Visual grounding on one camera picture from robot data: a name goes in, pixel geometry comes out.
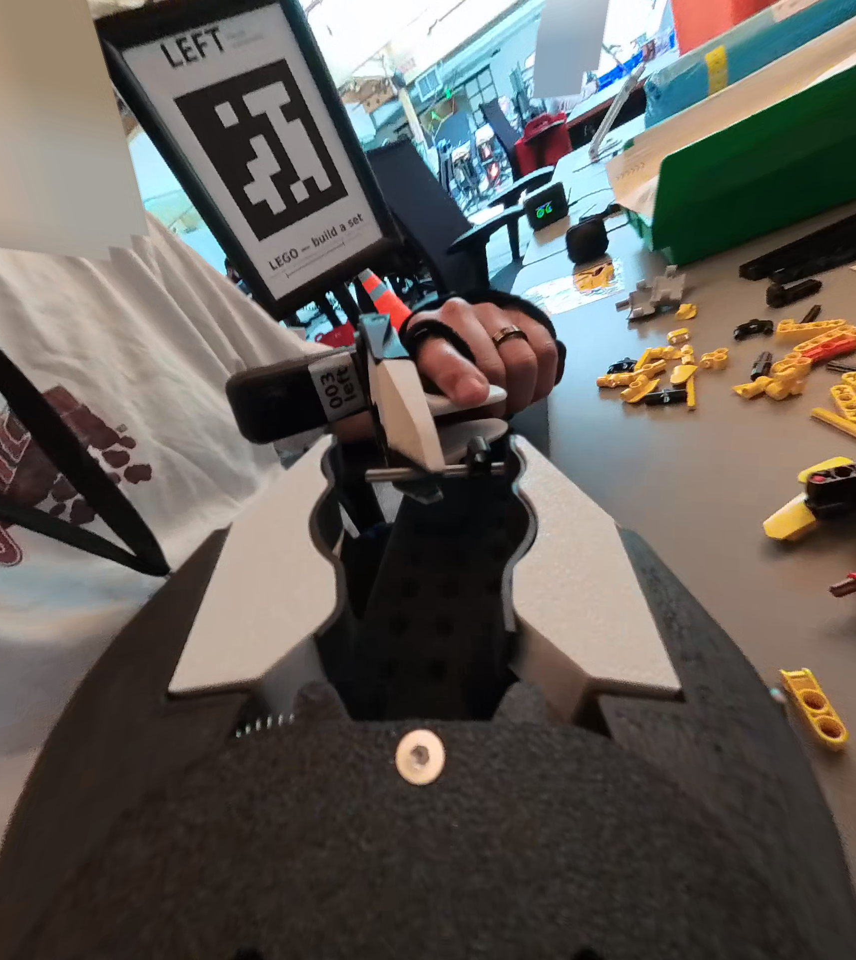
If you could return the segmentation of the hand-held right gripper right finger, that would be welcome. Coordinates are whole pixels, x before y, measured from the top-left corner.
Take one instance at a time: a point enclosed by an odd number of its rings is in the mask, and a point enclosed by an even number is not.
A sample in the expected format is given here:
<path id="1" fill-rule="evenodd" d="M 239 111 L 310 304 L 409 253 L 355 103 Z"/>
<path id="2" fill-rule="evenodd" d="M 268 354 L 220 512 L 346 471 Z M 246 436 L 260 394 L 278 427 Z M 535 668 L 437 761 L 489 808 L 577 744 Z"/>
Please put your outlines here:
<path id="1" fill-rule="evenodd" d="M 515 674 L 566 721 L 599 695 L 676 699 L 681 680 L 617 523 L 527 439 L 512 449 L 533 528 L 510 572 Z"/>

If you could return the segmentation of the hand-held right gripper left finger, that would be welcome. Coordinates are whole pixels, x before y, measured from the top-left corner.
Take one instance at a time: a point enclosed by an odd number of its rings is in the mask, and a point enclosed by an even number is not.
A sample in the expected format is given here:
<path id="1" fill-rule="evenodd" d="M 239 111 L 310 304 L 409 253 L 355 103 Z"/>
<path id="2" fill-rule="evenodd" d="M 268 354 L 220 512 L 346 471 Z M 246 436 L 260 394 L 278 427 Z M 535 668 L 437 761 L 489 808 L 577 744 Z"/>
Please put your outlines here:
<path id="1" fill-rule="evenodd" d="M 293 714 L 322 681 L 320 635 L 344 608 L 344 523 L 330 437 L 258 494 L 227 531 L 169 681 L 175 698 L 241 692 L 267 714 Z"/>

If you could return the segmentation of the grey lego axle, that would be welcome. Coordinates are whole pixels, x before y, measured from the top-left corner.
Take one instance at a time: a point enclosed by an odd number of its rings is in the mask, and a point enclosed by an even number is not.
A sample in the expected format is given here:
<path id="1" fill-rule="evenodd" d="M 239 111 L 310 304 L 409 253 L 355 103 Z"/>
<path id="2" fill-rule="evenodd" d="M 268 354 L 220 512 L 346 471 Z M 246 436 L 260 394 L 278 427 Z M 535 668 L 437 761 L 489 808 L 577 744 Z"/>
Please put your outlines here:
<path id="1" fill-rule="evenodd" d="M 411 466 L 389 466 L 370 468 L 364 472 L 364 480 L 375 483 L 414 483 L 440 481 L 442 479 L 464 479 L 483 476 L 502 476 L 506 473 L 505 462 L 491 462 L 476 465 L 455 463 L 446 465 L 441 471 L 431 473 Z"/>

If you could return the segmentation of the yellow lego connector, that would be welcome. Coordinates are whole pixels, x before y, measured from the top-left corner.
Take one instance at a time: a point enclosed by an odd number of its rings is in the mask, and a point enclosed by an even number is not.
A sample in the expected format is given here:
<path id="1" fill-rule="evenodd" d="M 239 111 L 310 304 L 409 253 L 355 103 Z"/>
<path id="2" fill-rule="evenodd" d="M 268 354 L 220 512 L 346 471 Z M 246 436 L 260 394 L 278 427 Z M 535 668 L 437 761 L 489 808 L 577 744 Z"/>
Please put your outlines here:
<path id="1" fill-rule="evenodd" d="M 849 731 L 816 675 L 808 668 L 779 671 L 781 687 L 805 729 L 827 750 L 846 749 Z"/>

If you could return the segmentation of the grey lego panel piece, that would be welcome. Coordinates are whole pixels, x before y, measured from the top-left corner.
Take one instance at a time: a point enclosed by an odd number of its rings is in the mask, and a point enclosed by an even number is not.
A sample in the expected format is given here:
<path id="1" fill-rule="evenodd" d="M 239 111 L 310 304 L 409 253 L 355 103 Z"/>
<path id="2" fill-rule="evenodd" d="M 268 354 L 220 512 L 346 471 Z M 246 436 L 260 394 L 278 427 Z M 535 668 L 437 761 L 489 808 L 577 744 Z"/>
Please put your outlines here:
<path id="1" fill-rule="evenodd" d="M 644 321 L 669 309 L 678 309 L 685 302 L 687 275 L 675 265 L 666 268 L 653 280 L 642 280 L 628 296 L 618 301 L 618 311 L 625 311 L 630 322 Z"/>

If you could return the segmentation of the scattered yellow lego pieces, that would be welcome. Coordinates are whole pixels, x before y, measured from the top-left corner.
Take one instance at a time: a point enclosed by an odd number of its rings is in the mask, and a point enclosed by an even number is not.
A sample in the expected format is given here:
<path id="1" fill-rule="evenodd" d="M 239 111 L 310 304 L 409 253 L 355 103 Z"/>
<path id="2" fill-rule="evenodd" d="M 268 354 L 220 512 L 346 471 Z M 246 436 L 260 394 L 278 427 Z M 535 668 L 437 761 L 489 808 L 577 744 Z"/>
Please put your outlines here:
<path id="1" fill-rule="evenodd" d="M 787 350 L 781 356 L 770 350 L 759 353 L 746 381 L 730 390 L 745 402 L 766 398 L 781 403 L 801 397 L 816 371 L 834 373 L 838 380 L 829 389 L 829 406 L 813 410 L 811 418 L 856 439 L 856 364 L 848 363 L 856 354 L 856 325 L 818 316 L 815 306 L 802 320 L 753 319 L 736 326 L 737 343 L 764 337 Z M 698 353 L 691 331 L 680 327 L 638 359 L 626 357 L 611 365 L 596 384 L 600 391 L 617 393 L 626 405 L 682 405 L 693 411 L 698 406 L 698 377 L 725 372 L 731 363 L 730 348 Z"/>

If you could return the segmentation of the short black lego beam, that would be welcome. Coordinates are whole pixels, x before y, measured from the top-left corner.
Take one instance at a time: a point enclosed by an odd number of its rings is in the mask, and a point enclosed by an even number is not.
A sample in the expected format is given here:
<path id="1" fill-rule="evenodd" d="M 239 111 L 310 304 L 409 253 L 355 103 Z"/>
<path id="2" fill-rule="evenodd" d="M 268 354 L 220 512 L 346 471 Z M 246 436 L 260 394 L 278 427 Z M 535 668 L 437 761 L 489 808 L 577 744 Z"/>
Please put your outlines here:
<path id="1" fill-rule="evenodd" d="M 771 309 L 786 308 L 816 296 L 822 286 L 822 281 L 813 277 L 790 283 L 772 280 L 766 291 L 766 304 Z"/>

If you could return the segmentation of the person's left hand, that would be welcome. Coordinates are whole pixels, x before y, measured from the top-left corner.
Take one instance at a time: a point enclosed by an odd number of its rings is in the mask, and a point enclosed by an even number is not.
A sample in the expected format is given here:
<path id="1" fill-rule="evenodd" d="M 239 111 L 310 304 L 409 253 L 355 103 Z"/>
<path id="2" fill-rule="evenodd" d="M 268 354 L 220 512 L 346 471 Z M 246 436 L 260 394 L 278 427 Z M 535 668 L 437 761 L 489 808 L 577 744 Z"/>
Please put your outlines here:
<path id="1" fill-rule="evenodd" d="M 513 416 L 545 399 L 565 370 L 550 318 L 514 294 L 435 299 L 411 314 L 400 338 L 423 384 L 466 410 L 498 387 L 506 399 L 497 410 Z"/>

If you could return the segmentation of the black perforated chair back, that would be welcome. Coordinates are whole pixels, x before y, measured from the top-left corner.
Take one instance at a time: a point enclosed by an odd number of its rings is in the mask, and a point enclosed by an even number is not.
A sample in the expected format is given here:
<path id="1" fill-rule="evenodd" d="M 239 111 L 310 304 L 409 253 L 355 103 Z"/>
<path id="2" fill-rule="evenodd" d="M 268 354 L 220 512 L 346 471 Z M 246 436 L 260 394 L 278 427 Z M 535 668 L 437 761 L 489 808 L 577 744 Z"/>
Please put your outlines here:
<path id="1" fill-rule="evenodd" d="M 331 668 L 360 722 L 488 721 L 514 682 L 506 570 L 529 520 L 507 475 L 402 496 L 363 594 L 356 638 Z"/>

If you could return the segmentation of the orange traffic cone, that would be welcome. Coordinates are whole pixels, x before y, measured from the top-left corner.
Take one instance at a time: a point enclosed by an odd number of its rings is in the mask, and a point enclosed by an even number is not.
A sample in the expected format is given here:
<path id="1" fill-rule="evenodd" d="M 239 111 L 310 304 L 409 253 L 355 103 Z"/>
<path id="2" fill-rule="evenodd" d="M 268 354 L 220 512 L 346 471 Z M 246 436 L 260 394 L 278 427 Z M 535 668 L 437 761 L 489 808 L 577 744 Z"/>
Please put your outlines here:
<path id="1" fill-rule="evenodd" d="M 363 314 L 386 315 L 397 332 L 409 320 L 410 307 L 372 270 L 362 270 L 356 276 L 354 289 L 359 310 Z"/>

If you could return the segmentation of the clear bag with yellow pieces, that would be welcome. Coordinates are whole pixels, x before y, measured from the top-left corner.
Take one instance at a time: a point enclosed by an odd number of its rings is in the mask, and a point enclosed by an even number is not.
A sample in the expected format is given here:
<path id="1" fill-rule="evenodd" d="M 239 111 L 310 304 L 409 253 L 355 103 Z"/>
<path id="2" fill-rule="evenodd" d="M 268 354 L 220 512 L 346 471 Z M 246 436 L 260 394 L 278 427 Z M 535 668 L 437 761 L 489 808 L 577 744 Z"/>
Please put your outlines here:
<path id="1" fill-rule="evenodd" d="M 554 317 L 613 296 L 624 289 L 619 259 L 578 267 L 573 272 L 535 284 L 521 297 Z"/>

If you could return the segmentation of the small black device green display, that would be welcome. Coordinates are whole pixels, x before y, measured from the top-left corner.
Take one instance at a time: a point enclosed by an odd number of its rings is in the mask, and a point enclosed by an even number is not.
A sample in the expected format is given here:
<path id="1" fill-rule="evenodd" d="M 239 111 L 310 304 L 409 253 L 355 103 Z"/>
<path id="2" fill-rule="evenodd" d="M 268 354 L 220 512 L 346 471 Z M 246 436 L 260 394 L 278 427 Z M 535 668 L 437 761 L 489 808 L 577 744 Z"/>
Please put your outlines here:
<path id="1" fill-rule="evenodd" d="M 564 183 L 552 181 L 528 192 L 522 208 L 535 234 L 565 220 L 569 215 L 569 199 Z"/>

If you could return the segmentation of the small black round device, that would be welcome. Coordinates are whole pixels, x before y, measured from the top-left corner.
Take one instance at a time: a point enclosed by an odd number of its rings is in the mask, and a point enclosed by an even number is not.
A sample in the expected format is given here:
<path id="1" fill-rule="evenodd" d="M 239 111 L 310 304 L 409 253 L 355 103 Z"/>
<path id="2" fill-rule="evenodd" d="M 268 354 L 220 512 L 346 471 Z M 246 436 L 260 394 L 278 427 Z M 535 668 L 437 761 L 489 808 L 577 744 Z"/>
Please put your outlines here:
<path id="1" fill-rule="evenodd" d="M 609 237 L 606 218 L 595 214 L 580 219 L 565 233 L 567 258 L 574 266 L 583 266 L 602 260 L 608 254 Z"/>

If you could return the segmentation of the black framed marker sign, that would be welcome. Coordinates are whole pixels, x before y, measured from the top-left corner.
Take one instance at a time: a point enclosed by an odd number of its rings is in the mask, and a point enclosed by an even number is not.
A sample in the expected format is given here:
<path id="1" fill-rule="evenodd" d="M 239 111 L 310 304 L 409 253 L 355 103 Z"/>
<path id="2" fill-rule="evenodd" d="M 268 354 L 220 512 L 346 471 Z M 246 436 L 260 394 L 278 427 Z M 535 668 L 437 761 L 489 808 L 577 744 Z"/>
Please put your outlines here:
<path id="1" fill-rule="evenodd" d="M 398 232 L 299 2 L 97 18 L 111 82 L 257 304 L 283 319 Z"/>

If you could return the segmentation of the red backpack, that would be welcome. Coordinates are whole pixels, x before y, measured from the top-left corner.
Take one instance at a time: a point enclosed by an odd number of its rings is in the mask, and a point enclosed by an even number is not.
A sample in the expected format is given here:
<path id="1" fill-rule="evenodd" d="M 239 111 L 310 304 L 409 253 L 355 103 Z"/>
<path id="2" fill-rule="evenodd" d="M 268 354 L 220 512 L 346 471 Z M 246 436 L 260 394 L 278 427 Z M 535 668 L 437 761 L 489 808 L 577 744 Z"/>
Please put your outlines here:
<path id="1" fill-rule="evenodd" d="M 547 167 L 554 168 L 572 150 L 565 111 L 542 113 L 528 121 L 513 146 L 516 174 L 524 177 Z"/>

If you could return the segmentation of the flat white paper bag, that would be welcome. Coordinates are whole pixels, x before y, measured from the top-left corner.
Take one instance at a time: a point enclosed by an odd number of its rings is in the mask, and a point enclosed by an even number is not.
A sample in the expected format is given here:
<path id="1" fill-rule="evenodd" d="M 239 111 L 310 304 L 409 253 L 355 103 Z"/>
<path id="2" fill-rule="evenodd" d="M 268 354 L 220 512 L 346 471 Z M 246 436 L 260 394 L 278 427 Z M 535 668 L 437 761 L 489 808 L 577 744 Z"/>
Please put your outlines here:
<path id="1" fill-rule="evenodd" d="M 645 130 L 606 166 L 615 200 L 652 219 L 665 159 L 856 67 L 856 16 Z"/>

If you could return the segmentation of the white desk lamp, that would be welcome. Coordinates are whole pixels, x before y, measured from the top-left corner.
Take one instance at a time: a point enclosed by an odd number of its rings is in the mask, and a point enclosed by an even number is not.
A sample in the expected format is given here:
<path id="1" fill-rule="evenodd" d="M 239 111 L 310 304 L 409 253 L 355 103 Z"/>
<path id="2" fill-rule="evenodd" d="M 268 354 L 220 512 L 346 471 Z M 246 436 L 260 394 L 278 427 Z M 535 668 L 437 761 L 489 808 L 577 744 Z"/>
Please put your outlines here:
<path id="1" fill-rule="evenodd" d="M 612 99 L 605 114 L 603 114 L 602 122 L 600 126 L 597 127 L 589 143 L 589 160 L 592 164 L 600 162 L 603 143 L 613 130 L 614 126 L 616 125 L 616 121 L 626 108 L 628 102 L 636 94 L 638 94 L 643 100 L 646 98 L 646 71 L 647 65 L 644 63 L 632 70 L 622 82 L 617 94 Z"/>

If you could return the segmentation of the green plastic bin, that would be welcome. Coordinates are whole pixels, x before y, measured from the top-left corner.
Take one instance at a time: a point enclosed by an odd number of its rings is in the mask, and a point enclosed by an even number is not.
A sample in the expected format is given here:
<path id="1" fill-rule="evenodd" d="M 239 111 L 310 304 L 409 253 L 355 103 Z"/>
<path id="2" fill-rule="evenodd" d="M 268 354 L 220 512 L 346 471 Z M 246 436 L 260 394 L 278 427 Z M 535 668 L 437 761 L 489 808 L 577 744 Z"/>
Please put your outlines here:
<path id="1" fill-rule="evenodd" d="M 686 265 L 856 200 L 856 67 L 668 156 L 648 248 Z"/>

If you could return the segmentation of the blue wrapped package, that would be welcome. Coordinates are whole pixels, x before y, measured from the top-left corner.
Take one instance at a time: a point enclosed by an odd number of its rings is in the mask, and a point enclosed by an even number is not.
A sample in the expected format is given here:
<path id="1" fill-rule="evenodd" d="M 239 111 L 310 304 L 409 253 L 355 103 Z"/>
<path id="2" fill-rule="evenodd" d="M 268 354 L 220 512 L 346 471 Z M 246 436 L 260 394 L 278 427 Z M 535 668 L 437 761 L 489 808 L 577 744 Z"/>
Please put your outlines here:
<path id="1" fill-rule="evenodd" d="M 856 17 L 856 1 L 781 1 L 647 79 L 646 129 Z"/>

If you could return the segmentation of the red carrying case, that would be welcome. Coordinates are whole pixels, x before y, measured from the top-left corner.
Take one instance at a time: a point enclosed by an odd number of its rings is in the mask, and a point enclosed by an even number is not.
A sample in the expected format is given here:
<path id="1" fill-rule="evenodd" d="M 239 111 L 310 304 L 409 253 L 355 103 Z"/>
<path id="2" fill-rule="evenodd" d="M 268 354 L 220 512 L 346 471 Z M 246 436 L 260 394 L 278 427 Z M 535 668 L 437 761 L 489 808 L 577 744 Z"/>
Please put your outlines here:
<path id="1" fill-rule="evenodd" d="M 785 14 L 774 1 L 671 1 L 677 51 L 685 56 L 713 42 L 763 34 Z"/>

